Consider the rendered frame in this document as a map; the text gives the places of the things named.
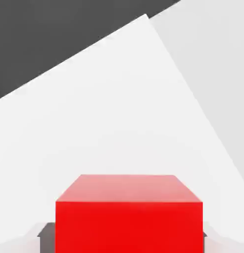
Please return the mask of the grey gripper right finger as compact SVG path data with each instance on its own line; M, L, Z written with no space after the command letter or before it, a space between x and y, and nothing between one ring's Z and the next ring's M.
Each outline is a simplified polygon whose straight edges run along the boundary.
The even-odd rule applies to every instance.
M220 236L208 222L203 223L205 237L204 253L244 253L244 243Z

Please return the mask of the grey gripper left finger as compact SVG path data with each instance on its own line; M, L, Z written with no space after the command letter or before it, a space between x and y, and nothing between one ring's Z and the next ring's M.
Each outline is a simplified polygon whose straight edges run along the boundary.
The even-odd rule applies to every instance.
M36 223L24 236L1 243L0 253L55 253L55 223Z

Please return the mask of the small red cube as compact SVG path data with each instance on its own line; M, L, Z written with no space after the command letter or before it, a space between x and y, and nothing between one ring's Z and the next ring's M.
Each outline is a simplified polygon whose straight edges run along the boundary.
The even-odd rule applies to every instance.
M55 253L203 253L203 203L173 175L81 175L56 200Z

